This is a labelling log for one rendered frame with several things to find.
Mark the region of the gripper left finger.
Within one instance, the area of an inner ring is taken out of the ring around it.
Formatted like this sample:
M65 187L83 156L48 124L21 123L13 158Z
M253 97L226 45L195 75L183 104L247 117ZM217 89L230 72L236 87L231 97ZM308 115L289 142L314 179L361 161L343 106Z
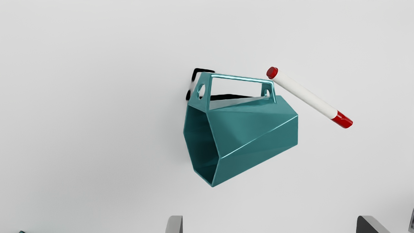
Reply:
M182 216L170 216L165 233L182 233Z

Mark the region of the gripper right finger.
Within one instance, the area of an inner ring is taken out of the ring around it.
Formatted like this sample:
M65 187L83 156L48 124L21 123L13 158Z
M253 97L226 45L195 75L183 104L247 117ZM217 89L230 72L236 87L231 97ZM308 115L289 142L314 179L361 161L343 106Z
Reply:
M391 233L373 216L358 216L356 233Z

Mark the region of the teal faceted mug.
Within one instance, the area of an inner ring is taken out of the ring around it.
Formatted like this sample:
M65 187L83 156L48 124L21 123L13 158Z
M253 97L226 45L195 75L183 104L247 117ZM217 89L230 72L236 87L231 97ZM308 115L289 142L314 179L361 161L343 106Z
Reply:
M213 79L261 84L260 97L211 100ZM211 187L298 144L298 114L272 81L202 72L183 134L194 171Z

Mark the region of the white marker pen red caps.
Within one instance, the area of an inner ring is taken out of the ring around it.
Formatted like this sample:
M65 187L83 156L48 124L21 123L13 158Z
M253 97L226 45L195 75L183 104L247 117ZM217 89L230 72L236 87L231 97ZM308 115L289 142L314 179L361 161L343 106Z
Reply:
M294 81L292 78L283 74L278 68L270 67L266 72L266 75L274 83L278 84L340 127L349 128L353 125L353 121L350 118L313 94L298 82Z

